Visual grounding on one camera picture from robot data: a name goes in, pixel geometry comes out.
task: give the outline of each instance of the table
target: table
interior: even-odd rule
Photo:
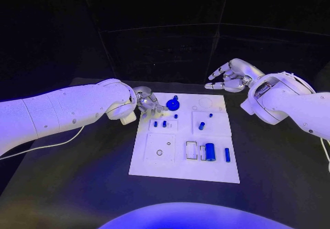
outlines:
[[[75,78],[71,85],[99,81]],[[196,202],[241,209],[294,228],[324,228],[330,174],[320,139],[290,118],[270,125],[248,115],[239,107],[246,90],[125,83],[154,92],[225,95],[241,184],[130,176],[138,121],[123,126],[104,115],[68,144],[27,153],[0,197],[0,227],[97,228],[148,205]],[[32,147],[63,142],[76,132],[40,138]]]

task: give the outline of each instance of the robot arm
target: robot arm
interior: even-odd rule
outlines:
[[[310,134],[330,140],[330,93],[316,93],[307,82],[294,74],[264,74],[248,62],[234,59],[209,76],[223,74],[221,83],[208,83],[208,89],[239,92],[249,87],[248,99],[241,107],[270,124],[288,116]]]
[[[131,88],[117,79],[1,102],[0,156],[25,142],[94,123],[104,113],[128,124],[136,120],[136,106],[153,114],[166,110],[150,88]]]

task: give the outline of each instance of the blue object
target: blue object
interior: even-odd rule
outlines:
[[[229,149],[225,148],[225,161],[231,162],[231,154],[229,154]]]
[[[167,101],[166,106],[170,111],[176,111],[179,109],[180,103],[177,101],[177,96],[174,96],[174,98]]]
[[[203,130],[203,128],[205,128],[205,123],[202,122],[199,125],[199,130]]]
[[[215,161],[215,144],[213,143],[205,144],[205,152],[206,152],[206,160]]]

